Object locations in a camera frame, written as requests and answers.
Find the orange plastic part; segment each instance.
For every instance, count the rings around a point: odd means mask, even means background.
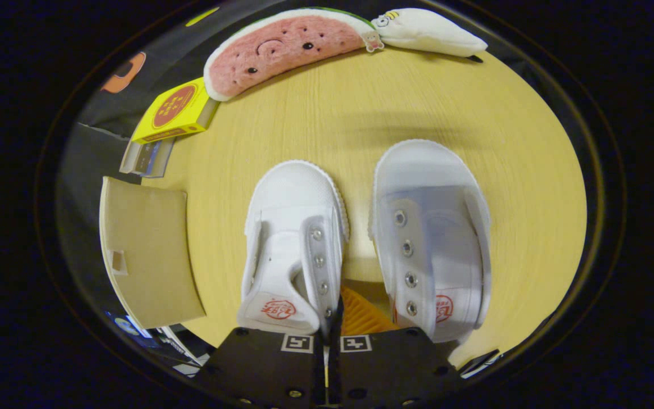
[[[345,305],[340,335],[356,336],[398,329],[398,326],[393,324],[382,311],[355,290],[342,286],[340,293],[342,303]]]

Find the shoe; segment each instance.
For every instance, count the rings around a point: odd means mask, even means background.
[[[239,325],[299,335],[321,329],[327,336],[350,236],[332,179],[306,161],[276,165],[254,189],[244,235]]]
[[[418,326],[436,343],[480,328],[491,297],[491,218],[456,153],[429,140],[393,145],[375,169],[369,223],[398,326]]]

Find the plush toy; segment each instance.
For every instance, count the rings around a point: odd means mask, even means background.
[[[387,11],[372,20],[380,38],[393,47],[473,57],[488,45],[444,16],[423,9]]]
[[[382,49],[372,24],[345,11],[289,10],[246,26],[226,39],[203,67],[208,96],[228,101],[280,73],[366,47]]]

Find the red circle label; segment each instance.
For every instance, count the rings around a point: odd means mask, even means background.
[[[454,301],[446,295],[435,297],[435,323],[441,323],[454,314]]]
[[[153,127],[162,127],[175,119],[188,103],[190,103],[197,90],[198,89],[193,84],[186,85],[183,88],[179,88],[175,93],[172,93],[171,96],[166,98],[166,101],[163,101],[153,117]]]
[[[262,313],[273,319],[287,319],[296,314],[296,308],[287,300],[271,300],[264,304]]]

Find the black background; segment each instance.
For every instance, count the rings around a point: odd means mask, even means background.
[[[539,363],[471,397],[474,406],[654,406],[654,2],[475,3],[594,96],[617,135],[629,208],[620,262],[595,308]],[[44,274],[32,215],[39,151],[63,101],[118,44],[183,4],[0,2],[0,407],[190,407],[73,319]]]

